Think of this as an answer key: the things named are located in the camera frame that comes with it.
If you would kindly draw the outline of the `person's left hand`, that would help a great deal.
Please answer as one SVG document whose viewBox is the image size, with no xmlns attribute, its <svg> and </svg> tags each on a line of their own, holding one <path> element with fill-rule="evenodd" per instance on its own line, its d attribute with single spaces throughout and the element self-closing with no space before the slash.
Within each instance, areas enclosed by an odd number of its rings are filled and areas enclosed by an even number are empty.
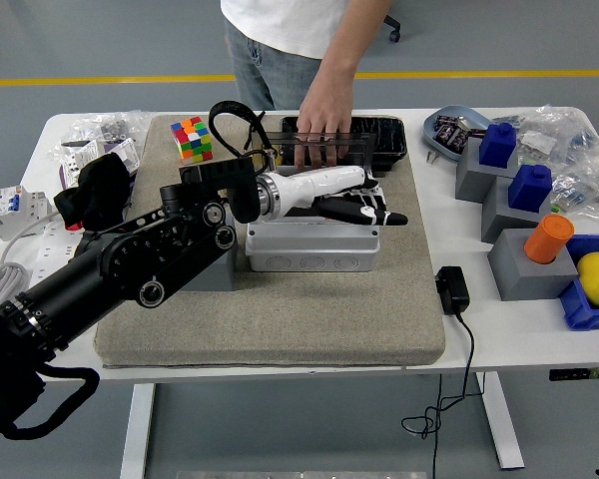
<svg viewBox="0 0 599 479">
<path fill-rule="evenodd" d="M 297 127 L 306 140 L 316 141 L 322 134 L 348 133 L 353 105 L 351 80 L 317 75 L 299 108 Z"/>
</svg>

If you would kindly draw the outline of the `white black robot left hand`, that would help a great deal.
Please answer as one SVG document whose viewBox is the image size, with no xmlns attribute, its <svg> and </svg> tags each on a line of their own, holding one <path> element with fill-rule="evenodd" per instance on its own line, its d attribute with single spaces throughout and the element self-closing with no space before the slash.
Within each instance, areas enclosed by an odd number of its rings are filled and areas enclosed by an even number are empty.
<svg viewBox="0 0 599 479">
<path fill-rule="evenodd" d="M 287 177 L 274 172 L 264 173 L 258 178 L 261 216 L 272 221 L 285 217 L 294 208 L 314 208 L 316 216 L 353 225 L 407 225 L 405 215 L 335 197 L 348 190 L 377 186 L 378 181 L 358 166 L 321 168 Z"/>
</svg>

